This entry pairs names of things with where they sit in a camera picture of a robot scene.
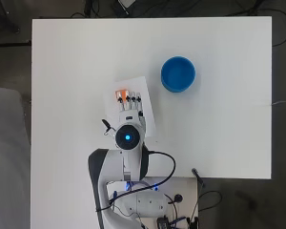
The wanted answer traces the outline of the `black and silver robot hand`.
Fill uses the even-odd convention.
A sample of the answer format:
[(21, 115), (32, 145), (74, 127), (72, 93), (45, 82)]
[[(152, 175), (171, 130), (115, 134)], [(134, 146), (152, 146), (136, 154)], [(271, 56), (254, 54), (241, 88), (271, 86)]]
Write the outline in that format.
[(146, 130), (141, 94), (119, 90), (115, 92), (115, 96), (119, 106), (119, 124), (134, 123), (142, 130)]

